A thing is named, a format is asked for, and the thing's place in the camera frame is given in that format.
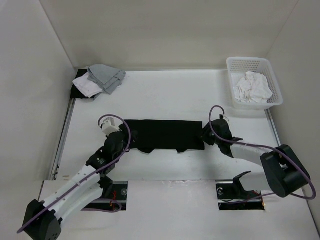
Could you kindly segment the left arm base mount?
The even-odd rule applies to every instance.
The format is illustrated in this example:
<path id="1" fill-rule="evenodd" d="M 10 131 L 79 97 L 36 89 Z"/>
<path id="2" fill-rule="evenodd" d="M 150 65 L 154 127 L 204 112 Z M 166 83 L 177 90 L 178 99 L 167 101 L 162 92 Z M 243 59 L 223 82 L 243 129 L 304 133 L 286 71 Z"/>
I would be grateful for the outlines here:
<path id="1" fill-rule="evenodd" d="M 102 196 L 84 209 L 113 213 L 127 210 L 128 182 L 114 182 L 110 187 L 104 189 Z"/>

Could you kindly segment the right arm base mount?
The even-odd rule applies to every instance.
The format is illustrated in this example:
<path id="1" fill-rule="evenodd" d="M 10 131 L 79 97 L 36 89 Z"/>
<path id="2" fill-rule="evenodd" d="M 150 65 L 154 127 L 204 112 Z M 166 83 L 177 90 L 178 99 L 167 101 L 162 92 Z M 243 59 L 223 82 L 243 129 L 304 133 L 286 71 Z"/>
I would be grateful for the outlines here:
<path id="1" fill-rule="evenodd" d="M 217 181 L 216 193 L 218 209 L 220 211 L 264 211 L 263 199 L 254 197 L 261 196 L 260 190 L 245 190 L 240 179 L 251 171 L 243 172 L 235 176 L 232 180 Z"/>

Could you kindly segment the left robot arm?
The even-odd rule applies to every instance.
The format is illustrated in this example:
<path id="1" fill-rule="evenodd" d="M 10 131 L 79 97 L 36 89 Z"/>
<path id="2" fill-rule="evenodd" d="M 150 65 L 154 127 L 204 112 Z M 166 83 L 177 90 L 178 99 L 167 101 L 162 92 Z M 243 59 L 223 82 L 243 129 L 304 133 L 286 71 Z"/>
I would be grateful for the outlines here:
<path id="1" fill-rule="evenodd" d="M 80 211 L 93 211 L 94 201 L 107 203 L 106 213 L 117 213 L 122 205 L 112 195 L 113 181 L 108 174 L 129 150 L 130 132 L 116 131 L 108 135 L 104 145 L 92 155 L 81 170 L 63 187 L 44 200 L 32 200 L 25 211 L 22 227 L 33 240 L 56 240 L 67 219 Z"/>

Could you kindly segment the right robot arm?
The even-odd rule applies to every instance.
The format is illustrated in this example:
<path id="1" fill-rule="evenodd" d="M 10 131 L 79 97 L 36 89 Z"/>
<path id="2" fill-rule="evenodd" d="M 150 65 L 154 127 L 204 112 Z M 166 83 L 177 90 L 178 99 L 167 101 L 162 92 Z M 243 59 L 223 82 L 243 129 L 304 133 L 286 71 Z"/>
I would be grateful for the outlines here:
<path id="1" fill-rule="evenodd" d="M 286 144 L 273 148 L 243 142 L 233 137 L 223 118 L 207 123 L 200 138 L 206 144 L 217 145 L 220 152 L 233 159 L 242 159 L 263 168 L 265 180 L 273 193 L 285 198 L 311 181 L 310 175 L 292 148 Z"/>

